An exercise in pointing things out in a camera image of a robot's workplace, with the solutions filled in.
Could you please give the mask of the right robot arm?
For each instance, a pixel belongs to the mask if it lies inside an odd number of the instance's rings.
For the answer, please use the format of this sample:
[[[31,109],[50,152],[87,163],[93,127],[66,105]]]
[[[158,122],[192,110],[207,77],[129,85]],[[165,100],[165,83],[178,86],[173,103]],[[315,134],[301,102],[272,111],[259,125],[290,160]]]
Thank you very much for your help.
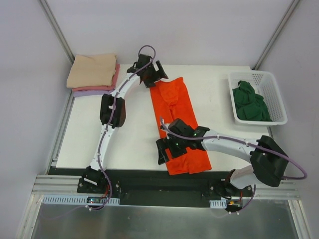
[[[156,141],[158,164],[186,155],[189,149],[221,152],[247,161],[248,166],[231,170],[222,182],[229,196],[234,197],[245,187],[258,183],[278,187],[284,177],[287,155],[269,136],[260,139],[230,137],[208,127],[192,128],[181,119],[162,123],[160,129],[164,131],[164,138]]]

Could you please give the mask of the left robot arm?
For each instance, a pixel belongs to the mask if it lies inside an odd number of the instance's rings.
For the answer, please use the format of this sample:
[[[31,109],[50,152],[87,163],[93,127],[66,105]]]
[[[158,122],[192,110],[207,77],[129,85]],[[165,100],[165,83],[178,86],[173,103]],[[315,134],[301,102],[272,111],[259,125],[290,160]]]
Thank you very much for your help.
[[[126,120],[125,97],[141,83],[146,88],[151,88],[160,79],[167,78],[159,60],[153,63],[153,57],[140,53],[137,62],[127,69],[123,82],[112,93],[102,96],[99,114],[101,122],[99,143],[92,161],[82,176],[84,180],[82,184],[87,183],[93,193],[102,193],[105,185],[108,184],[103,160],[113,135]]]

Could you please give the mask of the orange t-shirt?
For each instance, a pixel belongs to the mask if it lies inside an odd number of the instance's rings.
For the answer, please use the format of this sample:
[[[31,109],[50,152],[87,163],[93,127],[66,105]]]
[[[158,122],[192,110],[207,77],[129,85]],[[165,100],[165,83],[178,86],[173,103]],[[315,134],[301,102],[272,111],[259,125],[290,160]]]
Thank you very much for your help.
[[[198,126],[183,77],[170,82],[158,81],[150,88],[150,93],[158,127],[160,118],[163,118],[165,123],[179,118],[192,128]],[[169,157],[169,162],[166,163],[169,175],[195,174],[212,169],[206,151],[188,148],[187,154],[175,159],[168,150],[166,152]]]

